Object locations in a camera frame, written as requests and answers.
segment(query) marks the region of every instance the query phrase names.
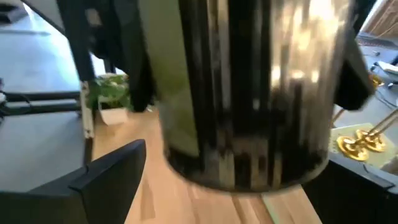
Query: desk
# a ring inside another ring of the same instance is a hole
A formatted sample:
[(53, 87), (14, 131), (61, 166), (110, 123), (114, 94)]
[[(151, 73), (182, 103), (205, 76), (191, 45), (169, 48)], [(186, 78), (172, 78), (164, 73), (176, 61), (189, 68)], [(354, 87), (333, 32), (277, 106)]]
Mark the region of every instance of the desk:
[(158, 117), (155, 111), (130, 114), (129, 121), (118, 126), (105, 125), (100, 116), (95, 122), (93, 159), (135, 139), (146, 140), (146, 166), (126, 223), (321, 223), (301, 187), (269, 197), (238, 197), (183, 180), (163, 158)]

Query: potted plant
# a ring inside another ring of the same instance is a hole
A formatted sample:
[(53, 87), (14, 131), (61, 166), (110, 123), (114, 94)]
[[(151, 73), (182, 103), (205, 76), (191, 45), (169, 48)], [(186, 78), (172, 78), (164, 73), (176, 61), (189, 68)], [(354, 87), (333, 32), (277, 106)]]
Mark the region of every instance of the potted plant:
[(127, 75), (107, 73), (89, 82), (86, 102), (89, 108), (98, 102), (99, 113), (107, 125), (127, 121), (127, 112), (132, 110)]

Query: green plant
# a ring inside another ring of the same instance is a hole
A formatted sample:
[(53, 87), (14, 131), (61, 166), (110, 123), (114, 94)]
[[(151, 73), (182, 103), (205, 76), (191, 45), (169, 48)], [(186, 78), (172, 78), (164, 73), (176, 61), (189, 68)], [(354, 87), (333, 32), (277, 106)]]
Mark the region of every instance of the green plant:
[(98, 98), (110, 108), (125, 107), (132, 110), (127, 75), (105, 75), (89, 82), (89, 93), (86, 95), (87, 107), (96, 105)]

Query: wooden countertop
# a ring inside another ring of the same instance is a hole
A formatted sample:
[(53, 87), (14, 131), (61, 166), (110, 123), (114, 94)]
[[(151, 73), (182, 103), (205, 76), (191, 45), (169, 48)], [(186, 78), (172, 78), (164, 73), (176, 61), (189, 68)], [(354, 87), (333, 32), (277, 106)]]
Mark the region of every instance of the wooden countertop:
[(135, 139), (146, 141), (146, 166), (126, 223), (321, 223), (301, 187), (271, 196), (243, 197), (183, 180), (163, 158), (158, 116), (156, 111), (131, 113), (128, 122), (107, 126), (98, 115), (95, 122), (93, 159)]

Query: white pot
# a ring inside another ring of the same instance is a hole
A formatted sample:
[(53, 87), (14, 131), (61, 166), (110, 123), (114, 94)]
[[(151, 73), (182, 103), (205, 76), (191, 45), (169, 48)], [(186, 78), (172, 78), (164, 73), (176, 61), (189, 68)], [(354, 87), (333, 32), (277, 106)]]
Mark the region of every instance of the white pot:
[(107, 125), (122, 124), (129, 119), (128, 110), (126, 108), (112, 108), (104, 110), (101, 107), (101, 103), (98, 102), (98, 109), (102, 120)]

